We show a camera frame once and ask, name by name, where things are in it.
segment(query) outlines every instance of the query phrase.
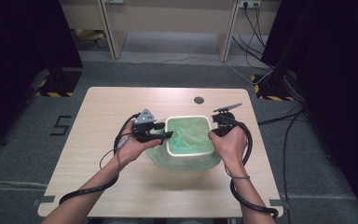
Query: stand base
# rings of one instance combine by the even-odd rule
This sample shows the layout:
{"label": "stand base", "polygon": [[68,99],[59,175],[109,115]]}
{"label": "stand base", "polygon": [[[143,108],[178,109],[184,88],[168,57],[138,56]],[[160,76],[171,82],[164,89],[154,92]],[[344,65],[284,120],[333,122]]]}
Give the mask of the stand base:
{"label": "stand base", "polygon": [[81,76],[81,71],[65,71],[66,80],[62,83],[56,82],[50,75],[47,75],[40,87],[37,89],[36,96],[47,97],[71,97],[74,94],[76,84]]}
{"label": "stand base", "polygon": [[286,89],[283,82],[278,87],[270,87],[268,78],[263,77],[264,75],[254,75],[251,77],[253,82],[258,82],[261,80],[259,83],[254,84],[255,95],[258,99],[273,101],[294,101],[294,98]]}

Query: wooden table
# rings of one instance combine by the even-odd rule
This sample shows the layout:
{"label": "wooden table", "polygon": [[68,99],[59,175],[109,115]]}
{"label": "wooden table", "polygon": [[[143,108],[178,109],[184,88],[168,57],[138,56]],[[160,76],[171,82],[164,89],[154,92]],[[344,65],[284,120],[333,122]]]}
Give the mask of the wooden table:
{"label": "wooden table", "polygon": [[[204,103],[196,104],[195,97]],[[248,92],[236,89],[90,88],[78,112],[45,192],[53,203],[41,203],[47,216],[67,192],[81,187],[96,172],[103,154],[113,147],[117,132],[132,114],[148,108],[158,119],[203,115],[242,102],[231,112],[250,129],[254,148],[247,170],[264,203],[279,200]],[[109,155],[103,163],[112,157]],[[106,190],[90,217],[241,217],[239,203],[229,190],[224,164],[205,172],[172,172],[158,168],[145,153],[128,165],[118,182]],[[282,207],[276,206],[282,214]]]}

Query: wall socket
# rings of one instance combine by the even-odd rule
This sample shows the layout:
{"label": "wall socket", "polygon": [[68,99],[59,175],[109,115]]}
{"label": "wall socket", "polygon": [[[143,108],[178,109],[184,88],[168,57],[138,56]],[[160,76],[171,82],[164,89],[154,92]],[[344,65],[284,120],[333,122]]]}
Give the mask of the wall socket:
{"label": "wall socket", "polygon": [[240,2],[240,7],[243,8],[243,3],[247,2],[248,7],[247,8],[255,8],[255,6],[260,7],[261,0],[246,0]]}

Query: person's right hand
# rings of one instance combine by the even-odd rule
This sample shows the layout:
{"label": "person's right hand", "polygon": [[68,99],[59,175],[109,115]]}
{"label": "person's right hand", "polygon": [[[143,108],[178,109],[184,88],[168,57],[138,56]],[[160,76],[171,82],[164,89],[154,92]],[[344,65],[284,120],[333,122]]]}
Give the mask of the person's right hand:
{"label": "person's right hand", "polygon": [[243,152],[248,145],[248,138],[243,130],[236,126],[223,137],[209,132],[214,150],[223,160],[225,166],[242,164]]}

